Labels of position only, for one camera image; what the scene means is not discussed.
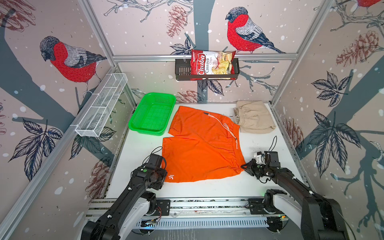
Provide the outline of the beige shorts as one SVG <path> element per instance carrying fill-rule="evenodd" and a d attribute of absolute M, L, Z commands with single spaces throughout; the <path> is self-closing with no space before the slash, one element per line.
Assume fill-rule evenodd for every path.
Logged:
<path fill-rule="evenodd" d="M 276 129 L 270 111 L 261 101 L 237 101 L 234 122 L 242 133 L 269 134 Z"/>

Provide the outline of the orange shorts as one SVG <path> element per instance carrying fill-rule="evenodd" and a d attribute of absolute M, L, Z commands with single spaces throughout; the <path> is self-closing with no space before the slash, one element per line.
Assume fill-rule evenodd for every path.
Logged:
<path fill-rule="evenodd" d="M 239 175 L 245 159 L 240 127 L 230 118 L 181 106 L 163 139 L 168 183 L 189 183 Z"/>

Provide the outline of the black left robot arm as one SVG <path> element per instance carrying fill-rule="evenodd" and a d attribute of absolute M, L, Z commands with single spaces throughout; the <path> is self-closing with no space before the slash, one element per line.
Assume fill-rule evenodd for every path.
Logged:
<path fill-rule="evenodd" d="M 146 214 L 156 211 L 156 194 L 167 176 L 164 157 L 150 154 L 149 160 L 132 171 L 131 179 L 113 205 L 95 222 L 89 221 L 81 232 L 82 240 L 125 240 Z"/>

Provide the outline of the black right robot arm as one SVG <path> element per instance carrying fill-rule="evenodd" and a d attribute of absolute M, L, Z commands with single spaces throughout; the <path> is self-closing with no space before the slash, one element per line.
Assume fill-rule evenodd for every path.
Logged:
<path fill-rule="evenodd" d="M 300 228 L 305 240 L 349 239 L 349 225 L 339 203 L 317 194 L 289 169 L 281 167 L 277 152 L 258 152 L 241 168 L 258 180 L 266 178 L 280 186 L 267 190 L 261 202 L 250 200 L 252 214 L 283 213 Z"/>

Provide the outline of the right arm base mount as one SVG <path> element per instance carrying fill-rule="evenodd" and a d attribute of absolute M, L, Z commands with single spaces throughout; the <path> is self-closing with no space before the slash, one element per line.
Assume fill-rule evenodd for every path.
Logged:
<path fill-rule="evenodd" d="M 270 189 L 267 190 L 262 198 L 251 198 L 248 199 L 248 204 L 245 206 L 246 209 L 250 210 L 251 215 L 274 215 L 283 214 L 282 211 L 278 210 L 273 202 L 273 197 L 277 195 L 286 196 L 287 193 L 282 190 Z"/>

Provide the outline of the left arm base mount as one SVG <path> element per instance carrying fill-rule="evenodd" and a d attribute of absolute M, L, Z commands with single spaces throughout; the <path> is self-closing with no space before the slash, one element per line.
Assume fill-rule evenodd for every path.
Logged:
<path fill-rule="evenodd" d="M 145 216 L 169 216 L 171 200 L 158 199 L 155 193 L 148 191 L 145 191 L 139 199 L 144 199 L 149 203 L 149 209 Z"/>

